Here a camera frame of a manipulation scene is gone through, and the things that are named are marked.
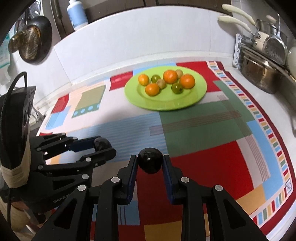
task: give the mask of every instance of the striped border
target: striped border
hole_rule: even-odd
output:
[[[221,80],[224,84],[226,84],[235,95],[244,103],[246,108],[252,113],[254,119],[259,123],[259,126],[262,128],[265,133],[266,138],[269,140],[272,149],[276,155],[276,158],[279,162],[279,167],[281,168],[281,173],[283,177],[283,181],[285,186],[280,191],[279,195],[275,199],[269,200],[269,204],[259,213],[254,212],[250,215],[250,217],[254,220],[254,222],[262,227],[276,212],[277,210],[285,203],[286,199],[290,196],[293,191],[293,185],[290,178],[289,167],[286,163],[286,157],[282,148],[279,144],[279,141],[271,129],[268,121],[261,114],[260,110],[256,107],[256,105],[248,98],[248,96],[231,80],[228,76],[219,69],[217,63],[215,61],[207,61],[207,65],[209,69],[213,71],[213,73]]]

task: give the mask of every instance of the pan handle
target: pan handle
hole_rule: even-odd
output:
[[[247,14],[245,11],[241,10],[238,7],[229,5],[229,4],[222,4],[222,8],[226,11],[229,12],[233,12],[233,13],[237,13],[239,15],[242,15],[243,17],[245,17],[253,26],[256,26],[256,22],[254,21],[254,19],[252,18],[251,15]]]
[[[258,67],[260,67],[262,69],[262,76],[265,75],[265,68],[262,65],[260,65],[260,64],[256,63],[255,61],[251,60],[247,56],[245,56],[245,59],[247,59],[248,61],[251,61],[253,64],[256,64]]]
[[[276,19],[274,18],[274,17],[272,17],[272,16],[270,16],[270,15],[267,15],[266,16],[266,18],[267,18],[267,20],[271,23],[271,24],[273,24],[273,25],[276,25]]]
[[[241,20],[238,20],[237,18],[234,18],[231,16],[219,16],[218,20],[221,22],[225,22],[225,23],[238,24],[238,25],[242,26],[245,30],[247,30],[249,33],[252,33],[250,27],[246,23],[242,22]]]

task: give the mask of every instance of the white bottle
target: white bottle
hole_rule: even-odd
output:
[[[70,0],[67,12],[75,31],[89,24],[84,8],[80,1]]]

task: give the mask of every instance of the white handle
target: white handle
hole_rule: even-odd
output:
[[[276,21],[275,18],[273,18],[273,17],[270,16],[270,15],[267,15],[266,18],[268,19],[268,21],[269,21],[271,24],[276,25],[276,22],[277,22],[277,21]]]
[[[229,4],[222,4],[222,8],[226,11],[229,12],[233,12],[233,13],[237,13],[239,15],[242,15],[243,17],[245,17],[252,25],[256,26],[256,22],[254,21],[254,19],[252,18],[251,15],[247,14],[245,11],[241,10],[238,7],[229,5]]]
[[[234,17],[230,17],[230,16],[219,16],[218,17],[218,20],[221,21],[221,22],[225,22],[225,23],[235,23],[235,24],[238,24],[240,26],[242,26],[245,30],[247,30],[249,33],[252,33],[251,32],[251,29],[249,28],[249,26],[242,22],[241,20],[238,20]]]

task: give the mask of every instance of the green lime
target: green lime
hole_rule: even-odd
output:
[[[175,94],[180,94],[183,91],[183,86],[180,83],[174,83],[174,84],[172,84],[172,87],[171,88],[172,88],[172,91]]]
[[[154,74],[154,75],[151,77],[151,82],[152,82],[152,83],[156,83],[159,79],[160,79],[160,76],[159,76],[158,74]]]

